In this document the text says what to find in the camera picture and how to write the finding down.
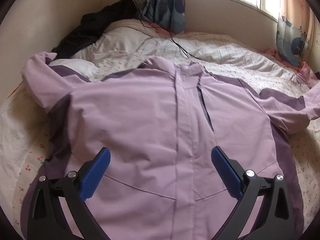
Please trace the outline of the lilac purple jacket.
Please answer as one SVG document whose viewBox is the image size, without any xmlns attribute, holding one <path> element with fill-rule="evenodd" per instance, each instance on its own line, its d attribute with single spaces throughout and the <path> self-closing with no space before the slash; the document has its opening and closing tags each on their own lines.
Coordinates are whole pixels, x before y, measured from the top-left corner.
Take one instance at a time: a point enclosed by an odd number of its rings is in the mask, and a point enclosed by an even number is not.
<svg viewBox="0 0 320 240">
<path fill-rule="evenodd" d="M 303 233 L 303 198 L 288 135 L 319 118 L 319 86 L 298 98 L 161 57 L 90 81 L 53 53 L 22 71 L 50 118 L 39 174 L 60 178 L 106 147 L 111 165 L 88 201 L 111 239 L 211 239 L 236 204 L 211 161 L 215 146 L 263 177 L 282 174 Z"/>
</svg>

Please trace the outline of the black clothing pile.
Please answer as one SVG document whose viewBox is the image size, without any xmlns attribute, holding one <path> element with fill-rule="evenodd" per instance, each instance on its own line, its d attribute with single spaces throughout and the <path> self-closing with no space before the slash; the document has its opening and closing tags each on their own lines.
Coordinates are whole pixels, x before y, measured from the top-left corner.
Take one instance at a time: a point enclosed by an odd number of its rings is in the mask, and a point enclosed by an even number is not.
<svg viewBox="0 0 320 240">
<path fill-rule="evenodd" d="M 85 14 L 80 25 L 52 49 L 57 59 L 69 59 L 78 51 L 94 44 L 113 22 L 132 19 L 137 13 L 133 0 L 120 0 L 104 7 L 99 12 Z"/>
</svg>

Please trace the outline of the cherry print bed quilt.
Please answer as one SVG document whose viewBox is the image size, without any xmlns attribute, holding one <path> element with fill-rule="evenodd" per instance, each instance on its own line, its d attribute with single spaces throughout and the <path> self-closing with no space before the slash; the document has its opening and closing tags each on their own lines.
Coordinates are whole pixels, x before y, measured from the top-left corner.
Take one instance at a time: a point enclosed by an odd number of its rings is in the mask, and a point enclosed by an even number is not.
<svg viewBox="0 0 320 240">
<path fill-rule="evenodd" d="M 295 80 L 296 72 L 272 53 L 261 54 L 228 36 L 186 33 L 175 40 L 195 54 L 195 60 L 217 75 L 244 80 L 256 92 L 272 88 L 299 97 L 307 85 Z M 108 74 L 132 70 L 143 61 L 160 56 L 175 64 L 191 63 L 159 27 L 138 20 L 112 23 L 102 37 L 70 59 L 92 62 L 98 72 L 91 81 Z M 48 155 L 48 119 L 20 85 L 1 106 L 1 207 L 13 228 L 21 231 L 22 200 Z M 289 137 L 303 200 L 304 226 L 319 211 L 319 120 Z"/>
</svg>

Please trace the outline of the pink ruffled cloth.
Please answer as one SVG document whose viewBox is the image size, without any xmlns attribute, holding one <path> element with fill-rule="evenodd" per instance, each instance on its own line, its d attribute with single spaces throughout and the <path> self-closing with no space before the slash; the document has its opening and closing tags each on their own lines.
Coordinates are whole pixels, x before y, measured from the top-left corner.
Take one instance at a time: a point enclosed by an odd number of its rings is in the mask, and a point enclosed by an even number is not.
<svg viewBox="0 0 320 240">
<path fill-rule="evenodd" d="M 299 84 L 312 88 L 319 82 L 319 78 L 306 62 L 302 62 L 300 66 L 291 66 L 291 68 L 296 71 L 295 80 Z"/>
</svg>

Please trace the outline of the white pillow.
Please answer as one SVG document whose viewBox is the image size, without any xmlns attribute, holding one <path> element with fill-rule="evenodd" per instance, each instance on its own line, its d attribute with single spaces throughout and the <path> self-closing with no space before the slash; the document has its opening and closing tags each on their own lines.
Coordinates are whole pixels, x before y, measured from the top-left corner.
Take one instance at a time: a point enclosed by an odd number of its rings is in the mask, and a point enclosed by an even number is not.
<svg viewBox="0 0 320 240">
<path fill-rule="evenodd" d="M 86 82 L 90 82 L 98 72 L 95 64 L 82 59 L 57 59 L 48 66 L 62 77 L 75 75 Z"/>
</svg>

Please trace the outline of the blue cartoon curtain right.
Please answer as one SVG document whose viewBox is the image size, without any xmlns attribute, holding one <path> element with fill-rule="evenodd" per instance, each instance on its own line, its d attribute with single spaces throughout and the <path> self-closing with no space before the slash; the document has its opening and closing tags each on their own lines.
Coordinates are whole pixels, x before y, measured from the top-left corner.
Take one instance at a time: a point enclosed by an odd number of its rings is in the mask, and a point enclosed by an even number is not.
<svg viewBox="0 0 320 240">
<path fill-rule="evenodd" d="M 310 7 L 306 0 L 280 0 L 276 45 L 280 56 L 291 65 L 300 65 L 299 57 L 308 40 Z"/>
</svg>

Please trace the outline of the blue cartoon curtain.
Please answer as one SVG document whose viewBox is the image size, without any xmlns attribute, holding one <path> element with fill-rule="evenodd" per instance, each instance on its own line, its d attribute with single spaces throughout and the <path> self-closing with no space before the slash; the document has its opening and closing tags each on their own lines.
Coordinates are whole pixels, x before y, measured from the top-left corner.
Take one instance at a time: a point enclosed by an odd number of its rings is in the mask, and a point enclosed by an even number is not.
<svg viewBox="0 0 320 240">
<path fill-rule="evenodd" d="M 306 0 L 280 0 L 276 45 L 280 56 L 291 65 L 300 65 L 299 57 L 308 40 L 310 7 Z"/>
<path fill-rule="evenodd" d="M 142 15 L 172 33 L 185 31 L 185 0 L 144 0 Z"/>
</svg>

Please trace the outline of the blue cartoon curtain left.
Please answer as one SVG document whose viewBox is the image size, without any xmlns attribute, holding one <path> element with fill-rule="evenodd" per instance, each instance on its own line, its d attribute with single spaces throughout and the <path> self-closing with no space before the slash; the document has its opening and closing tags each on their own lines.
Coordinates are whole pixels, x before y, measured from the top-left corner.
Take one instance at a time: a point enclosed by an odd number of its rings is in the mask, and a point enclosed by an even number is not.
<svg viewBox="0 0 320 240">
<path fill-rule="evenodd" d="M 142 15 L 172 33 L 185 31 L 185 0 L 144 0 Z"/>
</svg>

